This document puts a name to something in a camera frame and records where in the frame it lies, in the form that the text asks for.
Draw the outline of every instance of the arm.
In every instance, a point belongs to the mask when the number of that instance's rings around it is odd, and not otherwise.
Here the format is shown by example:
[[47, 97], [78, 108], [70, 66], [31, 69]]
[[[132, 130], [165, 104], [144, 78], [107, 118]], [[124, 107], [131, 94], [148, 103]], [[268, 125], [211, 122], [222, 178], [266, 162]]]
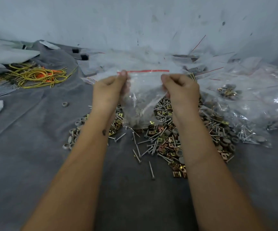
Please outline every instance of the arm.
[[94, 85], [93, 109], [26, 230], [93, 230], [108, 133], [127, 74]]
[[199, 86], [185, 75], [162, 75], [179, 130], [200, 230], [264, 230], [218, 154], [198, 114]]

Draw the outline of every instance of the forearm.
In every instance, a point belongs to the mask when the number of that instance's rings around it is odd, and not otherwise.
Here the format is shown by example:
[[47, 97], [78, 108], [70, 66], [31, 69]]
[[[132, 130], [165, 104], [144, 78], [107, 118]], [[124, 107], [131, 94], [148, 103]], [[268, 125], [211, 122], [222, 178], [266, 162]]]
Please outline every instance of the forearm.
[[179, 128], [191, 196], [202, 230], [262, 230], [199, 115]]
[[23, 230], [93, 229], [108, 142], [108, 130], [102, 121], [90, 115], [68, 159]]

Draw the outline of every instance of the white wall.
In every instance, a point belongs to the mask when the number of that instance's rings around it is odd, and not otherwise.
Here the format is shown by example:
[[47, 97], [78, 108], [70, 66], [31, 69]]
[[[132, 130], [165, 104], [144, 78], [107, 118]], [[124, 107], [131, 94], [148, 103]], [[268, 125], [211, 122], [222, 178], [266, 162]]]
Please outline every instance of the white wall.
[[0, 0], [0, 39], [188, 54], [204, 35], [278, 64], [278, 0]]

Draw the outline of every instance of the tangled yellow cord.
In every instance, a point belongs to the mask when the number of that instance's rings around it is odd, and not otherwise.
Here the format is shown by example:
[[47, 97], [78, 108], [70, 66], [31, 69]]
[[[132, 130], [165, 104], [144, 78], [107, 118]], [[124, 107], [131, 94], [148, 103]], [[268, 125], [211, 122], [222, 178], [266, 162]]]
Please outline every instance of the tangled yellow cord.
[[5, 79], [13, 78], [17, 85], [22, 88], [35, 88], [41, 86], [53, 87], [56, 83], [64, 82], [69, 76], [71, 76], [76, 68], [67, 74], [66, 67], [59, 70], [45, 69], [40, 66], [35, 66], [35, 64], [24, 64], [18, 63], [20, 68], [9, 65], [9, 67], [15, 69], [7, 74]]

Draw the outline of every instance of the person's left arm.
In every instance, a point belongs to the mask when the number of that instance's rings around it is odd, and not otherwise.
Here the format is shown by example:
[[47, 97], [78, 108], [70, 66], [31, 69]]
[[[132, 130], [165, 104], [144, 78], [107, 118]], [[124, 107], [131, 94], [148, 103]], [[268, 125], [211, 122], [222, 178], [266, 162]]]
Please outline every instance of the person's left arm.
[[94, 85], [91, 114], [22, 230], [93, 230], [109, 128], [127, 73]]

